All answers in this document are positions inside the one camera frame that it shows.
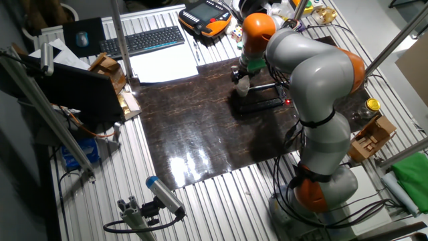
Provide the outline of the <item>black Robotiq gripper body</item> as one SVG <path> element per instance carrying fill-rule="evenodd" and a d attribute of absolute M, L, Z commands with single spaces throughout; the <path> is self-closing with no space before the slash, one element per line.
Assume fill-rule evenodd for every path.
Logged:
<path fill-rule="evenodd" d="M 231 81 L 233 81 L 234 77 L 239 78 L 239 80 L 241 80 L 246 76 L 249 76 L 249 72 L 247 71 L 247 68 L 245 66 L 231 67 Z"/>

